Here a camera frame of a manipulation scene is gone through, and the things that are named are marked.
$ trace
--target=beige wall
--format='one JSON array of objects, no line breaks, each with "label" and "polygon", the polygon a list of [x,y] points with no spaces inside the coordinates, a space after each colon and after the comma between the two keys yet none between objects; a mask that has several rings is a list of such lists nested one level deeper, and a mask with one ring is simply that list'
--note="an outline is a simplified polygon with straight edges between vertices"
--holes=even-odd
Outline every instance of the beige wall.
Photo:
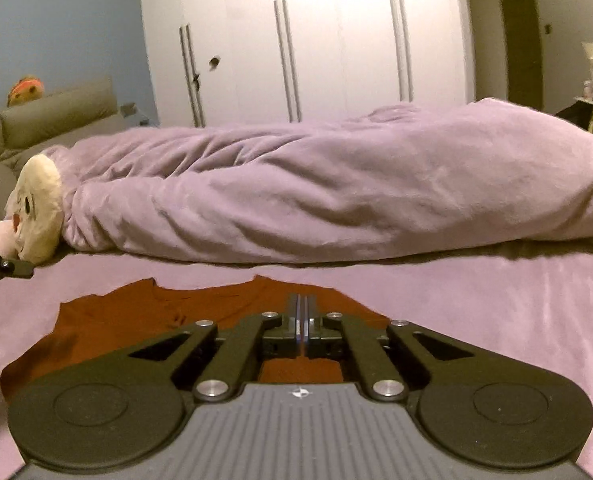
[{"label": "beige wall", "polygon": [[[593,41],[593,0],[537,0],[544,56],[544,111],[555,113],[580,95],[589,66],[582,41]],[[544,27],[551,24],[552,33]]]},{"label": "beige wall", "polygon": [[501,0],[469,0],[475,39],[477,100],[508,98],[507,58]]}]

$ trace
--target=stuffed animal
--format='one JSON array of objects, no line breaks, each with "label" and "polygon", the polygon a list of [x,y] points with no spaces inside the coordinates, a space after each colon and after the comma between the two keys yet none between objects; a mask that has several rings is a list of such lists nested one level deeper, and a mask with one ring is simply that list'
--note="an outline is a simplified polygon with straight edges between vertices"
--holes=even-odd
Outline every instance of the stuffed animal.
[{"label": "stuffed animal", "polygon": [[35,155],[23,166],[6,206],[19,259],[35,265],[56,251],[64,222],[61,176],[52,160]]},{"label": "stuffed animal", "polygon": [[27,75],[8,94],[8,108],[43,97],[44,86],[38,77]]}]

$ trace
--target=orange plush toy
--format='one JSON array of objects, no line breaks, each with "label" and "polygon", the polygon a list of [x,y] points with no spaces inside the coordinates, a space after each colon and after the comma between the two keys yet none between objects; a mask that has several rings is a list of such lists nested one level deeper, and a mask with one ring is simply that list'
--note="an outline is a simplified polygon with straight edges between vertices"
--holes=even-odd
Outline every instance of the orange plush toy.
[{"label": "orange plush toy", "polygon": [[38,77],[27,75],[8,94],[8,108],[43,97],[43,83]]}]

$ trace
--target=closet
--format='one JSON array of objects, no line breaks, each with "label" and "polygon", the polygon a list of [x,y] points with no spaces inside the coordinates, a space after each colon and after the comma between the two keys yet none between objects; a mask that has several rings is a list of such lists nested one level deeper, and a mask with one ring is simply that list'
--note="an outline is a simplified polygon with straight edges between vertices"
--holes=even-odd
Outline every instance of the closet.
[{"label": "closet", "polygon": [[471,99],[465,0],[142,0],[142,9],[164,126],[332,121],[401,100]]}]

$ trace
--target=pink blanket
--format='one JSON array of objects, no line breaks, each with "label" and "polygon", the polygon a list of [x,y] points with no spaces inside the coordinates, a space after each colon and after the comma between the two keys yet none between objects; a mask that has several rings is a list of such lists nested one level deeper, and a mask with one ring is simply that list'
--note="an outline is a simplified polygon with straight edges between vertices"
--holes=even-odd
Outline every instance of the pink blanket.
[{"label": "pink blanket", "polygon": [[64,182],[63,237],[81,251],[294,264],[593,241],[593,135],[496,100],[141,128],[44,153]]}]

